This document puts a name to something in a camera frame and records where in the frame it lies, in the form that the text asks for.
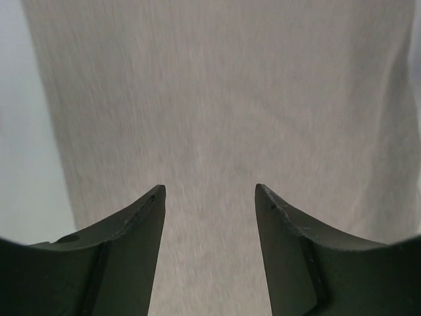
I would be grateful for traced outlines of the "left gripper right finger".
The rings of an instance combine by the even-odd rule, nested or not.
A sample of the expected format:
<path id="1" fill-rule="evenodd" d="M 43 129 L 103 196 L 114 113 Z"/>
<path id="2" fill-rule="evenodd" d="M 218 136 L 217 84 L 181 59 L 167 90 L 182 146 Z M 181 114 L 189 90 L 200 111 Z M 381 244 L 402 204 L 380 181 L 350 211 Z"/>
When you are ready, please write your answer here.
<path id="1" fill-rule="evenodd" d="M 380 244 L 333 228 L 255 188 L 273 315 L 419 315 L 420 238 Z"/>

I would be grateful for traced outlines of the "grey cloth napkin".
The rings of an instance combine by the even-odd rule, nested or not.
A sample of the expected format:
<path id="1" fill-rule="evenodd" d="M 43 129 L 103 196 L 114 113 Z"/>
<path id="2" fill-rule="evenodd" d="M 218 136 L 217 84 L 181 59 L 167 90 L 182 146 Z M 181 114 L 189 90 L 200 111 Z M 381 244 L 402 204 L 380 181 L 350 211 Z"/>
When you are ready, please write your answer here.
<path id="1" fill-rule="evenodd" d="M 78 227 L 157 184 L 151 315 L 269 315 L 258 183 L 345 232 L 420 222 L 414 1 L 25 1 Z"/>

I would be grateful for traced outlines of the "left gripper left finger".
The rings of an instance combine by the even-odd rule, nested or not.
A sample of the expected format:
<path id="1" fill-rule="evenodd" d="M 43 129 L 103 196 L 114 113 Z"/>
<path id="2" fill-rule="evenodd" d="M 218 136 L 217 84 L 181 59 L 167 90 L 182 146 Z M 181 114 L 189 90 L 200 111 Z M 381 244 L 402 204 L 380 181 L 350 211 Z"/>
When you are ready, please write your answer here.
<path id="1" fill-rule="evenodd" d="M 165 218 L 158 185 L 57 240 L 1 241 L 2 315 L 146 315 Z"/>

